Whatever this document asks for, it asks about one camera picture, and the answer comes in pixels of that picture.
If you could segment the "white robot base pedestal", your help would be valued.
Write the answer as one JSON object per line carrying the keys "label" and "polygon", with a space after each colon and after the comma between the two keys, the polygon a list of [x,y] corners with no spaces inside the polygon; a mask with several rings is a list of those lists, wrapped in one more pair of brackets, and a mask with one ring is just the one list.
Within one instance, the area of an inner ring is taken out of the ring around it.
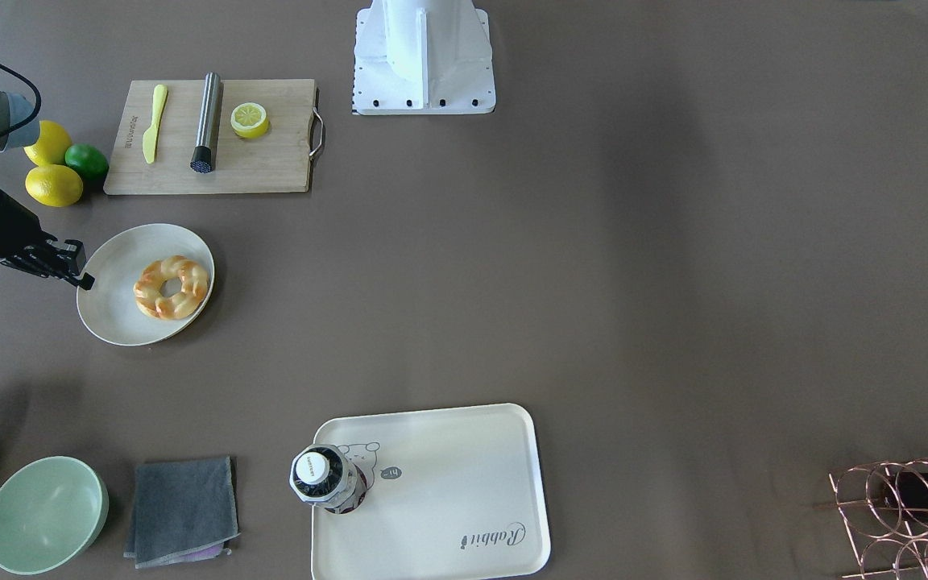
{"label": "white robot base pedestal", "polygon": [[471,1],[373,1],[354,33],[353,114],[495,110],[490,19]]}

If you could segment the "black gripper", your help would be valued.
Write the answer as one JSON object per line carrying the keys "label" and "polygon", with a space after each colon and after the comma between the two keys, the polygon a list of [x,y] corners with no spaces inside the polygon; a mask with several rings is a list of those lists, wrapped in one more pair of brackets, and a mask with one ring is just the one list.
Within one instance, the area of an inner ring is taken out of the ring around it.
{"label": "black gripper", "polygon": [[42,230],[35,214],[0,192],[0,264],[88,291],[95,278],[83,272],[86,263],[84,243],[58,241]]}

